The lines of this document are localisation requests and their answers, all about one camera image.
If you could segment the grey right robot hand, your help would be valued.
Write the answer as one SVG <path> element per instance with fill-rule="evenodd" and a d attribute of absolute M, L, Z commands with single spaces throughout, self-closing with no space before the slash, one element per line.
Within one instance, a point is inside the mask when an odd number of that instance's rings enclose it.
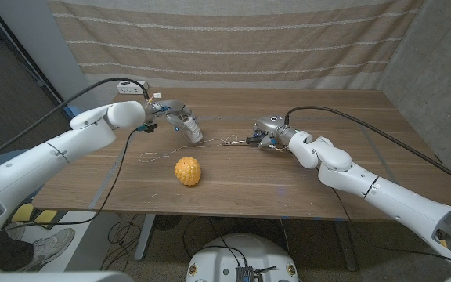
<path fill-rule="evenodd" d="M 260 117 L 253 126 L 253 136 L 246 138 L 247 144 L 266 147 L 276 144 L 287 146 L 297 130 L 285 124 L 285 117 L 270 115 Z"/>

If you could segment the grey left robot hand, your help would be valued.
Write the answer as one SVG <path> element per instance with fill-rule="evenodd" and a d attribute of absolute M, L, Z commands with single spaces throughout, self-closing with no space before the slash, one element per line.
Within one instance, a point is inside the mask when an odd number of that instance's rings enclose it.
<path fill-rule="evenodd" d="M 145 106 L 145 115 L 145 132 L 153 132 L 157 128 L 154 120 L 158 117 L 164 117 L 170 125 L 179 130 L 200 131 L 191 109 L 177 99 L 150 103 Z"/>

